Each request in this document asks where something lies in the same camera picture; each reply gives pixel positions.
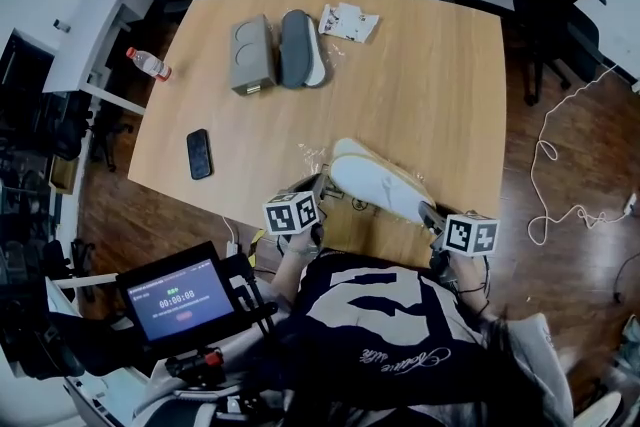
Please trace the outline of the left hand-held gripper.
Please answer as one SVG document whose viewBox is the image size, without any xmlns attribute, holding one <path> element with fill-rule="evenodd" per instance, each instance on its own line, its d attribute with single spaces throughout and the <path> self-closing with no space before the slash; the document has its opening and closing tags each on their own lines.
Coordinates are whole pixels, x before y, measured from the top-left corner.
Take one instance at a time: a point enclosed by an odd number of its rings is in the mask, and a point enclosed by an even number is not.
<svg viewBox="0 0 640 427">
<path fill-rule="evenodd" d="M 326 213 L 321 203 L 328 198 L 342 200 L 345 193 L 330 178 L 330 165 L 324 163 L 319 171 L 309 177 L 281 189 L 263 204 L 267 232 L 275 238 L 281 255 L 292 235 L 311 232 L 321 251 L 322 223 Z"/>
</svg>

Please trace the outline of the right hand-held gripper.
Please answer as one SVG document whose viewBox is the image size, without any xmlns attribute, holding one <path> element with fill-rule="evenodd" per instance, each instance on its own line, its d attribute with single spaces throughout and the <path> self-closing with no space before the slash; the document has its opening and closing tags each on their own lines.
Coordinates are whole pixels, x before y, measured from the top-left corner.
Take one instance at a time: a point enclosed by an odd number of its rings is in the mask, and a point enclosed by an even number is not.
<svg viewBox="0 0 640 427">
<path fill-rule="evenodd" d="M 475 212 L 443 217 L 425 201 L 419 203 L 418 214 L 424 226 L 435 236 L 430 245 L 432 269 L 446 267 L 452 254 L 474 258 L 495 252 L 500 228 L 498 219 Z"/>
</svg>

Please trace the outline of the clear plastic slipper bag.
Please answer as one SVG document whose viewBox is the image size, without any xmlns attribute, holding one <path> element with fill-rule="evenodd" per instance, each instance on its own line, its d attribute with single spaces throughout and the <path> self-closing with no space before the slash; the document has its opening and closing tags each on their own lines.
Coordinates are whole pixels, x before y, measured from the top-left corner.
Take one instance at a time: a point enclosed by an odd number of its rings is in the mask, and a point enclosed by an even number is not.
<svg viewBox="0 0 640 427">
<path fill-rule="evenodd" d="M 310 147 L 308 145 L 302 144 L 300 143 L 298 145 L 298 149 L 301 152 L 301 156 L 304 160 L 304 165 L 305 165 L 305 175 L 307 177 L 316 174 L 319 171 L 319 168 L 322 164 L 327 163 L 329 165 L 331 165 L 331 163 L 333 162 L 334 158 L 332 157 L 332 149 L 327 149 L 325 147 L 318 147 L 318 148 L 313 148 Z M 379 207 L 376 207 L 372 204 L 369 204 L 367 202 L 355 199 L 347 194 L 345 194 L 344 198 L 342 200 L 336 200 L 333 198 L 328 198 L 327 200 L 324 200 L 323 203 L 325 205 L 334 207 L 339 203 L 348 203 L 349 206 L 351 207 L 352 210 L 354 211 L 359 211 L 359 212 L 379 212 L 382 211 L 386 214 L 389 214 L 397 219 L 402 219 L 407 223 L 412 223 L 409 221 L 406 221 L 403 218 L 399 218 L 396 217 L 382 209 L 380 209 Z"/>
</svg>

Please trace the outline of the grey sole slipper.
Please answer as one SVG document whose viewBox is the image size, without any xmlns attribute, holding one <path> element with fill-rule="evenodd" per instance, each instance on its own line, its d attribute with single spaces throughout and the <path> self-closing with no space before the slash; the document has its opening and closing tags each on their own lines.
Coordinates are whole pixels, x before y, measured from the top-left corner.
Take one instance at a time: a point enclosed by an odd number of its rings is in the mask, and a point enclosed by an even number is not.
<svg viewBox="0 0 640 427">
<path fill-rule="evenodd" d="M 313 65 L 309 17 L 292 10 L 282 19 L 280 37 L 280 81 L 288 89 L 306 84 Z"/>
</svg>

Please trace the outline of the torn white packaging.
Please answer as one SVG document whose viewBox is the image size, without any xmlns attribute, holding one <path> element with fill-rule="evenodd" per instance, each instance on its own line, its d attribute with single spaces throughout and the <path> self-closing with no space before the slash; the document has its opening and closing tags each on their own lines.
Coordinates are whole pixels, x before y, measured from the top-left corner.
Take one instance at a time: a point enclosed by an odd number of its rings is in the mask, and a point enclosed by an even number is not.
<svg viewBox="0 0 640 427">
<path fill-rule="evenodd" d="M 365 14 L 358 6 L 340 3 L 324 6 L 318 24 L 318 33 L 341 39 L 365 43 L 374 31 L 380 17 Z"/>
</svg>

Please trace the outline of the person's left forearm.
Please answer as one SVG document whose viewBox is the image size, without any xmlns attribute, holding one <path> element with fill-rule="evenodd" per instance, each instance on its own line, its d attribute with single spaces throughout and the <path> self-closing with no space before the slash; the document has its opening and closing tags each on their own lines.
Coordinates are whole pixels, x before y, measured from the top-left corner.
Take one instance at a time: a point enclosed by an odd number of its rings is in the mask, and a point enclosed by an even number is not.
<svg viewBox="0 0 640 427">
<path fill-rule="evenodd" d="M 302 271 L 318 254 L 318 245 L 310 231 L 292 235 L 282 261 L 271 281 L 274 292 L 293 303 L 296 299 Z"/>
</svg>

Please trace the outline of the person's right forearm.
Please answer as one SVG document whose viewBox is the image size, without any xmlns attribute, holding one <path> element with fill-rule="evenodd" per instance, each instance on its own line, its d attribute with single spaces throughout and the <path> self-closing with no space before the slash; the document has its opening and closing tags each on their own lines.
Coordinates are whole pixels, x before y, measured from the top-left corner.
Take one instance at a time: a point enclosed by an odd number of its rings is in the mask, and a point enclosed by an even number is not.
<svg viewBox="0 0 640 427">
<path fill-rule="evenodd" d="M 477 264 L 471 257 L 453 254 L 449 265 L 455 275 L 458 290 L 474 289 L 483 284 L 482 276 Z M 481 292 L 458 295 L 461 301 L 480 318 L 493 319 L 490 302 Z"/>
</svg>

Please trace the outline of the yellow black striped strip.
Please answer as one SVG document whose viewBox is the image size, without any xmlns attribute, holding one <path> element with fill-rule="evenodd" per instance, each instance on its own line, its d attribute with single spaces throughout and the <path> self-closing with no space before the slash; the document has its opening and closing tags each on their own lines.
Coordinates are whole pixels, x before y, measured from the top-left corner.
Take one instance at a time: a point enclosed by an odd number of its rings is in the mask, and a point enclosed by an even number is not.
<svg viewBox="0 0 640 427">
<path fill-rule="evenodd" d="M 256 267 L 256 263 L 257 263 L 257 246 L 258 243 L 260 242 L 260 240 L 264 237 L 266 231 L 264 229 L 259 229 L 256 234 L 254 235 L 254 237 L 251 240 L 250 246 L 249 246 L 249 250 L 247 253 L 247 258 L 249 261 L 249 264 L 252 268 Z"/>
</svg>

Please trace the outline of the person's navy and grey top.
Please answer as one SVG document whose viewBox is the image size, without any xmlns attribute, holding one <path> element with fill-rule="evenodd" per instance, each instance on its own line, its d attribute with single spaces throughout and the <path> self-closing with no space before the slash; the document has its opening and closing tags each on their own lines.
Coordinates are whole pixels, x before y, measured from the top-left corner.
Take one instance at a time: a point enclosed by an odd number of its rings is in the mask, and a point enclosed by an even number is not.
<svg viewBox="0 0 640 427">
<path fill-rule="evenodd" d="M 222 346 L 224 377 L 152 374 L 146 427 L 572 427 L 567 378 L 537 314 L 480 318 L 426 271 L 321 249 L 272 338 Z"/>
</svg>

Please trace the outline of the black smartphone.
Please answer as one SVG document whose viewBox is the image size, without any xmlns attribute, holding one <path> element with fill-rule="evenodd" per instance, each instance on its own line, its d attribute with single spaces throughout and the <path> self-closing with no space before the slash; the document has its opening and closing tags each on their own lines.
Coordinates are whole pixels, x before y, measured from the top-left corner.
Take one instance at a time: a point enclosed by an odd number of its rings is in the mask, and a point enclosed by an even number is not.
<svg viewBox="0 0 640 427">
<path fill-rule="evenodd" d="M 213 163 L 206 129 L 198 129 L 186 137 L 190 175 L 201 180 L 213 174 Z"/>
</svg>

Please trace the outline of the grey cardboard box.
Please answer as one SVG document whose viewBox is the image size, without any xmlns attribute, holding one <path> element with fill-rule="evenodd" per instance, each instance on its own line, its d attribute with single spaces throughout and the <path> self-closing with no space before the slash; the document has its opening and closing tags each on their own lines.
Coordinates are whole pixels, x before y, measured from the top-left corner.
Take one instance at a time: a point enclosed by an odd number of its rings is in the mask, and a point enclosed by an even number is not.
<svg viewBox="0 0 640 427">
<path fill-rule="evenodd" d="M 229 76 L 231 89 L 240 96 L 276 85 L 272 36 L 263 14 L 231 28 Z"/>
</svg>

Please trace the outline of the small black monitor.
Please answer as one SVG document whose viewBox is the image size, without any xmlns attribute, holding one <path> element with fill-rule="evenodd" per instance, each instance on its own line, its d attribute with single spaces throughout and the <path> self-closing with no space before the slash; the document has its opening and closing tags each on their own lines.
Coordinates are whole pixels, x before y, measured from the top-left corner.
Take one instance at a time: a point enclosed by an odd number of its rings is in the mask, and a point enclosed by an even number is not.
<svg viewBox="0 0 640 427">
<path fill-rule="evenodd" d="M 239 301 L 211 242 L 121 273 L 116 283 L 144 345 L 159 357 L 243 329 Z"/>
</svg>

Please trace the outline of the red cap water bottle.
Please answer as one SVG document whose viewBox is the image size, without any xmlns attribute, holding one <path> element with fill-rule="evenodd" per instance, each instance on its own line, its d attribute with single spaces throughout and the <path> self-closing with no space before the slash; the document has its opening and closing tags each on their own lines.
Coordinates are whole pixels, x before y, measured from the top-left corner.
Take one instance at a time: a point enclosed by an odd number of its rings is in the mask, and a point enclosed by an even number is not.
<svg viewBox="0 0 640 427">
<path fill-rule="evenodd" d="M 172 69 L 161 59 L 146 51 L 140 51 L 129 47 L 126 56 L 134 65 L 148 76 L 157 81 L 166 81 L 172 73 Z"/>
</svg>

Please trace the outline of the black monitor mount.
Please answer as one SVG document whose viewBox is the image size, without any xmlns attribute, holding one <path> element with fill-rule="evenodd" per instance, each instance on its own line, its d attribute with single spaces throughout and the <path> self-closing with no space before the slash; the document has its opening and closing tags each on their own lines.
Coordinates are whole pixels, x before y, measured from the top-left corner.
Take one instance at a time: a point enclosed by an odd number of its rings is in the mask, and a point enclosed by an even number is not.
<svg viewBox="0 0 640 427">
<path fill-rule="evenodd" d="M 242 253 L 227 257 L 221 261 L 221 268 L 223 275 L 229 280 L 235 277 L 244 280 L 244 285 L 233 288 L 234 293 L 246 305 L 246 316 L 251 323 L 260 328 L 266 339 L 272 338 L 275 329 L 273 316 L 278 311 L 278 305 L 264 300 L 248 257 Z"/>
</svg>

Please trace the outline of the wooden frame tray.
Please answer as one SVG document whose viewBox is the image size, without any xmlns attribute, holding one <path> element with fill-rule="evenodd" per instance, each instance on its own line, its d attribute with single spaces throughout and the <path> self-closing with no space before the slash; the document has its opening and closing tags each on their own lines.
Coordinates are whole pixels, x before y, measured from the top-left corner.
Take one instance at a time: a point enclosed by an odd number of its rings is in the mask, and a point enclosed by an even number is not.
<svg viewBox="0 0 640 427">
<path fill-rule="evenodd" d="M 64 160 L 59 156 L 53 157 L 49 182 L 58 194 L 73 194 L 78 166 L 78 157 L 73 160 Z"/>
</svg>

